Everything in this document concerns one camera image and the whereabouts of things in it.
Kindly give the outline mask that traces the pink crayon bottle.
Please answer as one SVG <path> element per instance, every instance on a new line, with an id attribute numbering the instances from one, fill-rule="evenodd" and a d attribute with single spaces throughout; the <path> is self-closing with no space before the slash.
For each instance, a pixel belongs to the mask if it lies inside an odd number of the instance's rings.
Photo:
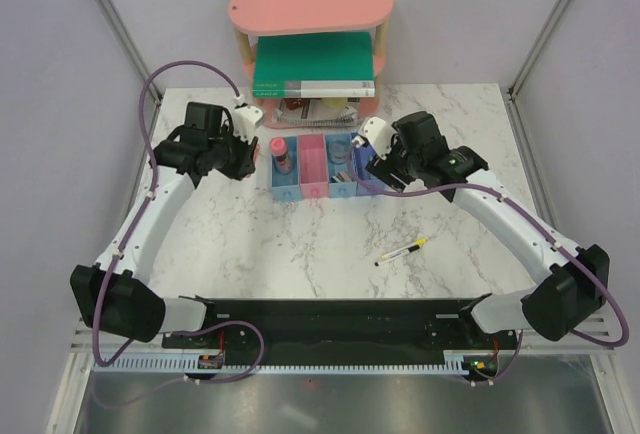
<path id="1" fill-rule="evenodd" d="M 295 160 L 283 137 L 274 137 L 269 142 L 273 166 L 281 175 L 289 175 L 294 171 Z"/>

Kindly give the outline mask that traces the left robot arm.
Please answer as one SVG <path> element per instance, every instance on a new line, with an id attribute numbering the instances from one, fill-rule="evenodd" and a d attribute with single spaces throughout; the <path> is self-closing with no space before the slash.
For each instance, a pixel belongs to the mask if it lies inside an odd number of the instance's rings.
<path id="1" fill-rule="evenodd" d="M 242 180 L 255 171 L 258 141 L 227 127 L 208 131 L 180 126 L 161 141 L 150 159 L 151 181 L 137 198 L 111 245 L 91 266 L 70 277 L 85 325 L 97 342 L 102 333 L 149 342 L 159 334 L 184 331 L 198 347 L 219 336 L 219 323 L 203 302 L 163 298 L 149 286 L 159 249 L 174 219 L 200 181 L 217 171 Z"/>

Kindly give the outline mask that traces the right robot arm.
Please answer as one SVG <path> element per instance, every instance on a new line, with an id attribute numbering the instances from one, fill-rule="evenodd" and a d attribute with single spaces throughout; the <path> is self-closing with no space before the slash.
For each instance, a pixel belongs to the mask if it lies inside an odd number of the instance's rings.
<path id="1" fill-rule="evenodd" d="M 353 143 L 373 149 L 366 169 L 392 193 L 422 181 L 483 224 L 534 282 L 467 305 L 457 325 L 465 345 L 481 347 L 498 331 L 526 328 L 557 342 L 604 305 L 608 254 L 597 245 L 580 247 L 526 209 L 473 149 L 449 147 L 433 115 L 419 111 L 393 123 L 370 117 Z"/>

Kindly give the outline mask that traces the yellow white marker pen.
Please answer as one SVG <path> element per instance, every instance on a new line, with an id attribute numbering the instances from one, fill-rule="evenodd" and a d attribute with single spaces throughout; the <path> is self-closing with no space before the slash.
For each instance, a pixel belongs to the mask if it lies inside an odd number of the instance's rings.
<path id="1" fill-rule="evenodd" d="M 418 239 L 406 246 L 403 246 L 401 248 L 398 248 L 391 252 L 383 254 L 379 260 L 374 262 L 374 266 L 380 267 L 382 265 L 385 265 L 387 263 L 394 261 L 395 259 L 402 258 L 413 252 L 419 251 L 424 246 L 425 243 L 426 243 L 425 238 Z"/>

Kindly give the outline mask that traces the clear tape roll pack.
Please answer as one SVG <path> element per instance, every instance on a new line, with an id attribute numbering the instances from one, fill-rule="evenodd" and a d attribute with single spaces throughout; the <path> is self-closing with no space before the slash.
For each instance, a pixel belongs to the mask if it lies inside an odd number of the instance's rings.
<path id="1" fill-rule="evenodd" d="M 334 165 L 346 165 L 349 161 L 351 143 L 343 139 L 330 140 L 327 145 L 329 161 Z"/>

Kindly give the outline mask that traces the four-compartment pastel organizer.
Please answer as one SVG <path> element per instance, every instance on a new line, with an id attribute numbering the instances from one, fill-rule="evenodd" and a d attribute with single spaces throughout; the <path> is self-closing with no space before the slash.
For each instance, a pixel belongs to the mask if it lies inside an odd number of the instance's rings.
<path id="1" fill-rule="evenodd" d="M 354 133 L 283 137 L 294 157 L 295 166 L 291 174 L 281 175 L 274 168 L 271 156 L 270 188 L 273 198 L 278 202 L 297 202 L 376 195 L 385 185 L 366 171 L 367 163 L 374 157 L 371 147 L 349 153 L 346 165 L 334 165 L 329 161 L 327 145 L 330 140 L 343 139 L 351 143 L 355 137 Z M 347 171 L 353 182 L 335 182 L 333 176 L 341 170 Z"/>

